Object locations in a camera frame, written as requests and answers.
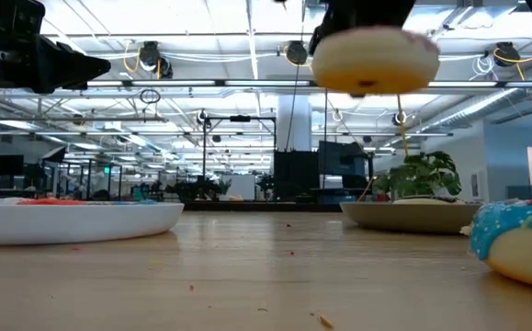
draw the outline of wooden table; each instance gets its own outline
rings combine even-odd
[[[343,220],[187,212],[153,237],[0,247],[0,330],[323,330],[311,314],[335,330],[532,329],[532,287],[465,238]]]

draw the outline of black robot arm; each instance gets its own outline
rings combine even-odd
[[[285,4],[287,0],[274,0]],[[334,33],[358,27],[399,27],[413,10],[415,0],[372,1],[366,0],[320,0],[327,4],[323,23],[312,33],[309,54],[313,55],[322,39]]]
[[[58,87],[86,89],[110,70],[110,62],[85,56],[40,35],[43,4],[0,0],[0,87],[51,93]]]

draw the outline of pillar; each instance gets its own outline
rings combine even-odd
[[[279,96],[277,101],[277,150],[311,151],[311,103],[308,96]]]

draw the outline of donut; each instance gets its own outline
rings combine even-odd
[[[352,95],[425,88],[439,69],[439,48],[397,28],[359,28],[321,40],[311,63],[317,85]]]
[[[471,225],[470,248],[494,271],[532,285],[532,200],[482,206]]]

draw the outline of white plate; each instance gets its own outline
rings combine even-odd
[[[343,202],[341,210],[362,227],[429,234],[459,234],[470,225],[478,204],[393,204]]]
[[[184,205],[0,205],[0,245],[66,244],[159,234]]]

